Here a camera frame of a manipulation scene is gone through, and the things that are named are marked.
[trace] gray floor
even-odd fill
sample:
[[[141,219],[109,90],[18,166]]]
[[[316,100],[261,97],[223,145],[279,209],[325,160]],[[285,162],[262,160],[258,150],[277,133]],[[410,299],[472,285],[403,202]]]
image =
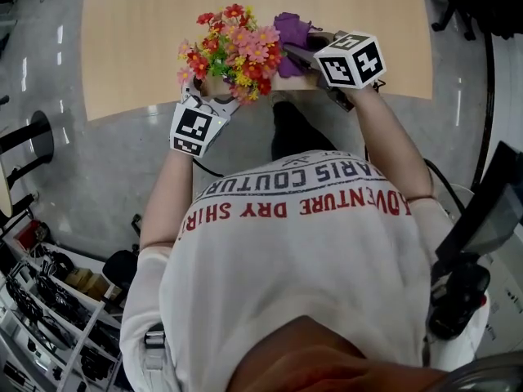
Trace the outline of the gray floor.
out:
[[[433,22],[445,2],[426,3]],[[36,215],[58,241],[107,257],[137,241],[129,222],[135,213],[143,212],[167,153],[174,104],[87,123],[80,70],[81,12],[82,0],[18,2],[20,21],[0,61],[0,93],[11,97],[11,103],[2,107],[0,131],[4,135],[24,125],[37,109],[46,112],[54,128],[55,158],[17,183],[13,193],[21,197],[37,190]],[[58,43],[61,25],[63,40]],[[444,32],[431,31],[431,41],[434,99],[385,98],[423,155],[451,181],[469,186],[485,121],[484,45],[481,38],[466,42],[456,19]],[[339,109],[320,91],[295,96],[311,123],[339,149],[363,155],[354,114]],[[272,132],[266,100],[242,108],[203,162],[224,174],[266,163]],[[4,154],[2,161],[9,172],[32,156],[27,145]],[[194,175],[196,191],[213,180],[197,168]]]

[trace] white t-shirt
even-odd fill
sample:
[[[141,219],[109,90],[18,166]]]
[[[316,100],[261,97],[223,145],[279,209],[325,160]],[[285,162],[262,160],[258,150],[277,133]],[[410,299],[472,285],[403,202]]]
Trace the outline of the white t-shirt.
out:
[[[433,253],[450,228],[439,203],[408,204],[346,153],[218,180],[194,200],[172,252],[139,257],[120,344],[129,381],[149,390],[143,338],[160,319],[174,362],[166,377],[176,366],[189,391],[225,390],[256,343],[304,315],[369,359],[419,366]]]

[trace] flower bouquet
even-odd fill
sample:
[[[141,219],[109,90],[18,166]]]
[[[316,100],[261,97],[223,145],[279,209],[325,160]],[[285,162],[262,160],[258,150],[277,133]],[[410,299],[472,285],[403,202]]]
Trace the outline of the flower bouquet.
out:
[[[194,45],[187,39],[181,43],[179,58],[187,60],[188,66],[178,72],[180,84],[193,77],[205,81],[211,74],[222,76],[242,105],[268,95],[283,56],[279,31],[274,26],[258,26],[252,8],[238,4],[204,13],[197,23],[208,26],[208,35]]]

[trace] purple cloth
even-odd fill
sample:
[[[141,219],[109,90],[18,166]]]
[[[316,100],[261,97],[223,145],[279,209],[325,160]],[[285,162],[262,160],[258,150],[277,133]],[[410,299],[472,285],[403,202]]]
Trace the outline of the purple cloth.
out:
[[[306,48],[307,34],[311,30],[312,22],[302,22],[299,15],[284,12],[275,17],[275,27],[279,30],[279,44],[282,49],[285,43],[293,43]],[[283,78],[304,74],[287,56],[281,60],[278,73]]]

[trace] chair leg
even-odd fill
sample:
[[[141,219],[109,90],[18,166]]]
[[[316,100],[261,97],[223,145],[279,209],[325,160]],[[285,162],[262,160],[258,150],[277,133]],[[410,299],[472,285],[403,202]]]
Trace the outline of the chair leg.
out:
[[[465,11],[462,10],[458,10],[458,13],[463,19],[463,23],[467,29],[467,32],[464,34],[465,39],[468,41],[475,41],[476,35],[474,34],[474,28],[472,27],[472,16],[468,15]]]
[[[434,32],[440,32],[441,30],[445,30],[445,28],[447,27],[447,25],[450,22],[450,19],[452,19],[452,15],[454,14],[455,11],[456,11],[456,7],[454,7],[454,5],[451,2],[449,2],[449,6],[447,7],[447,10],[441,17],[440,22],[436,22],[436,23],[432,24],[432,30]]]

